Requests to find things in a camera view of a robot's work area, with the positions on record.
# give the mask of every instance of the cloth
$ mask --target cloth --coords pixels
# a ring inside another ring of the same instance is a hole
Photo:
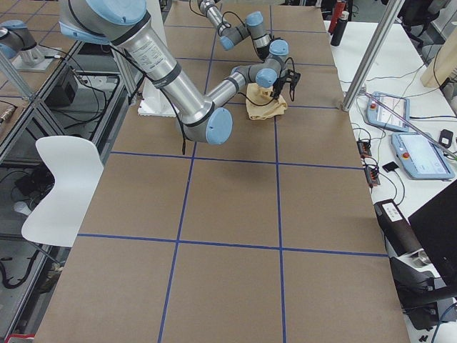
[[[271,92],[273,87],[262,88],[258,84],[248,84],[246,92],[247,97],[256,104],[267,104],[271,101]],[[246,99],[246,109],[248,110],[249,119],[251,120],[264,120],[284,114],[287,110],[287,103],[283,96],[280,95],[277,100],[273,100],[270,104],[265,106],[256,106]]]

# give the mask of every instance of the white chair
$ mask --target white chair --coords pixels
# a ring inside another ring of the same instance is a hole
[[[72,247],[103,171],[99,152],[91,141],[73,136],[40,138],[36,148],[55,183],[27,217],[22,236],[34,243]]]

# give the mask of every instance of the metal pole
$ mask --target metal pole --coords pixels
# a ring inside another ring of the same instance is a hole
[[[349,90],[346,93],[342,106],[343,111],[349,111],[356,100],[356,97],[365,82],[366,76],[368,75],[373,62],[381,49],[384,40],[386,40],[387,34],[390,31],[391,26],[404,2],[405,0],[390,0],[388,2],[384,15],[374,31],[370,44],[368,45],[368,48],[366,48],[362,61],[358,66]]]
[[[22,76],[18,73],[13,64],[0,51],[0,71],[4,72],[6,78],[19,90],[19,93],[32,102],[34,93]]]

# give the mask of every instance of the computer monitor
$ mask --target computer monitor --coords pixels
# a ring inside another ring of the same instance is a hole
[[[457,181],[408,220],[443,281],[448,286],[457,285]]]

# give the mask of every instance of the label sticker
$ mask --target label sticker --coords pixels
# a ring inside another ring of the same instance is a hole
[[[397,222],[398,220],[403,219],[400,213],[398,213],[397,208],[392,203],[383,204],[383,208],[392,222]]]
[[[141,48],[130,54],[146,73],[153,71],[156,66],[165,60],[165,56],[161,53],[159,46],[153,41],[146,42]]]

